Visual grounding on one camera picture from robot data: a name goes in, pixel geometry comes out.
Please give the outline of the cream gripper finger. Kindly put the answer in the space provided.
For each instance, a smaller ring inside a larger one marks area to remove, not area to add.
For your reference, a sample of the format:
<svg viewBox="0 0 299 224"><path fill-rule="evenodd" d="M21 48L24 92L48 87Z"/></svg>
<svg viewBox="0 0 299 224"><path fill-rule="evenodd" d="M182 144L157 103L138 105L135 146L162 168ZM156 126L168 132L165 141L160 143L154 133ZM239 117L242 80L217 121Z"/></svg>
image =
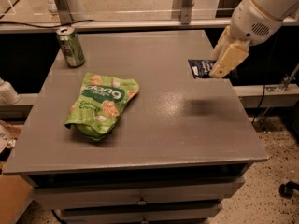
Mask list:
<svg viewBox="0 0 299 224"><path fill-rule="evenodd" d="M228 70L229 73L237 68L249 56L249 43L236 40L231 43L219 60L216 61L216 66L213 72L217 69Z"/></svg>
<svg viewBox="0 0 299 224"><path fill-rule="evenodd" d="M233 37L231 36L230 26L226 26L218 40L217 45L212 51L212 59L219 60L232 42Z"/></svg>

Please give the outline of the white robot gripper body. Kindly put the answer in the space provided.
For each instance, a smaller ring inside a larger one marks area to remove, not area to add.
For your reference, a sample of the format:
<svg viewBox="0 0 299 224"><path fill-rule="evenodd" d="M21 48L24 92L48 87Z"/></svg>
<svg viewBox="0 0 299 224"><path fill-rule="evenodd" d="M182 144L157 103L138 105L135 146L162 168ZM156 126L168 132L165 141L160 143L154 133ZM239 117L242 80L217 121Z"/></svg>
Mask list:
<svg viewBox="0 0 299 224"><path fill-rule="evenodd" d="M268 14L255 0L242 0L233 12L230 33L234 39L255 46L269 39L281 26L282 20Z"/></svg>

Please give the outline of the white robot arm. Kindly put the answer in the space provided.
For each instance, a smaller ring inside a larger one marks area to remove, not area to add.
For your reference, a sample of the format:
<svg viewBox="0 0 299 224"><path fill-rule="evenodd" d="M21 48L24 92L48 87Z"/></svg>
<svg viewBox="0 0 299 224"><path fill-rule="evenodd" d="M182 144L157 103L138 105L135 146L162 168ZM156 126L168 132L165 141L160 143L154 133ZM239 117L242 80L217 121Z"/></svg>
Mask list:
<svg viewBox="0 0 299 224"><path fill-rule="evenodd" d="M242 0L213 49L215 63L209 75L228 75L247 59L250 46L267 41L298 7L299 0Z"/></svg>

